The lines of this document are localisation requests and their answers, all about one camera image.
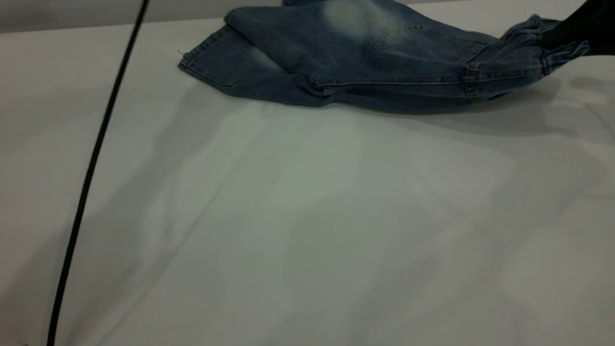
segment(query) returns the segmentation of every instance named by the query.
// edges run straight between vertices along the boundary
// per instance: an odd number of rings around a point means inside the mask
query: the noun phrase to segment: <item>black object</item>
[[[544,33],[545,49],[587,40],[588,55],[615,55],[615,0],[587,0],[575,13]]]
[[[94,170],[96,169],[96,163],[98,162],[98,156],[100,155],[100,150],[102,149],[102,146],[103,146],[105,134],[107,132],[107,128],[109,127],[109,122],[111,120],[111,114],[113,113],[113,108],[116,103],[117,95],[119,93],[119,88],[122,85],[124,73],[126,71],[126,67],[128,66],[130,55],[132,54],[132,49],[134,48],[135,42],[137,41],[137,36],[139,34],[139,29],[141,28],[141,24],[143,23],[143,19],[145,18],[145,13],[147,13],[148,5],[149,5],[149,0],[143,0],[143,2],[141,3],[141,8],[139,10],[139,14],[137,15],[137,21],[135,22],[135,26],[132,30],[132,34],[130,35],[130,40],[128,42],[128,46],[126,47],[126,51],[124,52],[124,58],[122,59],[122,64],[120,65],[119,71],[117,72],[115,83],[113,84],[113,90],[111,91],[109,102],[107,103],[107,108],[105,110],[105,116],[103,117],[103,121],[100,124],[100,130],[98,131],[98,137],[96,138],[96,144],[94,145],[92,156],[90,157],[90,164],[87,168],[87,172],[85,173],[85,180],[83,183],[83,187],[81,188],[81,195],[79,197],[79,204],[77,206],[77,212],[73,220],[73,229],[71,230],[71,235],[68,240],[68,246],[66,247],[66,254],[64,256],[64,262],[62,263],[62,271],[60,272],[58,288],[55,291],[54,307],[51,311],[51,319],[49,321],[49,331],[47,333],[47,346],[55,345],[55,333],[57,332],[58,322],[60,320],[60,311],[62,309],[62,299],[64,298],[64,290],[66,289],[66,282],[68,281],[68,273],[71,268],[71,262],[73,261],[73,254],[75,250],[75,245],[77,244],[77,236],[79,236],[81,220],[83,219],[83,213],[85,211],[85,203],[87,202],[87,195],[90,191],[90,186],[92,184],[92,178],[94,177]]]

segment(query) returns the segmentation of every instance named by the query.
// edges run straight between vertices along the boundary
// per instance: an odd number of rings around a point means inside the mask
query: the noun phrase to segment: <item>white table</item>
[[[578,5],[415,8],[501,34]],[[176,69],[220,25],[144,26],[58,345],[615,339],[613,58],[461,113],[391,116],[232,98]],[[44,340],[129,31],[0,36],[0,345]]]

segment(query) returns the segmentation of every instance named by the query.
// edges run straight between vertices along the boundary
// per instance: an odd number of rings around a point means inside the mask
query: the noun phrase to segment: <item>black wire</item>
[[[94,170],[96,169],[96,163],[98,162],[100,150],[103,146],[103,141],[105,140],[105,134],[107,132],[107,128],[109,127],[109,121],[111,120],[111,114],[113,113],[113,108],[117,100],[117,95],[119,93],[120,86],[122,85],[124,73],[126,72],[126,67],[128,66],[130,55],[132,54],[132,49],[135,47],[135,42],[137,41],[139,29],[141,28],[141,24],[143,23],[143,19],[145,18],[145,13],[147,13],[148,6],[149,0],[142,0],[141,8],[137,16],[137,21],[135,22],[132,34],[130,35],[130,40],[128,41],[126,51],[124,52],[122,64],[120,65],[115,83],[113,84],[113,90],[111,91],[111,96],[109,97],[109,103],[107,103],[103,122],[100,124],[100,130],[98,131],[96,144],[94,145],[92,156],[90,157],[90,164],[87,168],[87,172],[85,173],[85,180],[83,183],[83,187],[81,188],[81,195],[79,197],[79,205],[77,206],[77,212],[75,213],[75,218],[73,221],[73,229],[71,230],[71,236],[68,240],[68,246],[66,248],[66,254],[64,256],[64,262],[62,264],[62,271],[60,273],[58,289],[55,291],[54,307],[51,311],[49,332],[47,333],[47,346],[55,345],[55,334],[58,329],[60,310],[62,309],[62,299],[64,298],[64,291],[66,289],[66,282],[68,280],[68,272],[71,269],[71,262],[73,261],[73,254],[75,250],[75,245],[77,244],[77,237],[79,236],[81,220],[83,219],[83,213],[85,211],[87,195],[90,191],[92,178],[94,177]]]

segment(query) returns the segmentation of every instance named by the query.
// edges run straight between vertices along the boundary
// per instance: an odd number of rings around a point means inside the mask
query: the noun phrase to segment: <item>faded denim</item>
[[[502,38],[464,31],[391,0],[286,0],[242,7],[179,67],[230,95],[319,107],[420,113],[528,86],[589,50],[545,50],[559,22],[532,16]]]

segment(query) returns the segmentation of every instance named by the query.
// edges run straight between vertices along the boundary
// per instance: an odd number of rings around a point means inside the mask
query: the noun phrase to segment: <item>jeans back pocket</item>
[[[495,40],[481,33],[448,33],[418,25],[384,30],[374,49],[409,59],[464,63]]]

